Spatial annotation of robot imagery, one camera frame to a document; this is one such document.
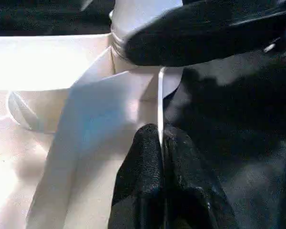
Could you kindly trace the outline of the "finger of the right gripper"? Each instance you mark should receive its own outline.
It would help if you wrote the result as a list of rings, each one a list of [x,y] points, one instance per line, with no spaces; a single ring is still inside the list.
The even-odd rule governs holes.
[[[142,66],[186,66],[261,48],[258,22],[242,22],[248,0],[200,0],[170,10],[131,35],[127,59]]]

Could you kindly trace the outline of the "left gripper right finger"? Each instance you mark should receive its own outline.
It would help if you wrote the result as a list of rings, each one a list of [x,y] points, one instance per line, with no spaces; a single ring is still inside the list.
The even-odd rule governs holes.
[[[232,207],[190,136],[174,126],[163,132],[169,219],[174,229],[230,229]]]

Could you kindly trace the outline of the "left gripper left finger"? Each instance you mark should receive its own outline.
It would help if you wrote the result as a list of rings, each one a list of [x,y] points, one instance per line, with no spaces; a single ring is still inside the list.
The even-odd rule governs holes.
[[[112,229],[159,229],[163,225],[163,161],[154,124],[141,127],[115,180]]]

